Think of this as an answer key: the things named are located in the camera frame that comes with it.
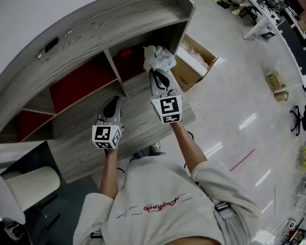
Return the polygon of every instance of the open cardboard box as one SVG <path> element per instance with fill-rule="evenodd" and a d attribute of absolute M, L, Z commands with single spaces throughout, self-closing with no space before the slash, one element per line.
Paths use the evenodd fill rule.
<path fill-rule="evenodd" d="M 196 52 L 200 53 L 204 61 L 209 65 L 208 69 L 205 69 L 189 53 L 179 47 L 175 56 L 177 65 L 171 69 L 171 72 L 182 91 L 186 92 L 207 75 L 218 58 L 188 35 L 185 35 L 183 40 L 188 42 Z"/>

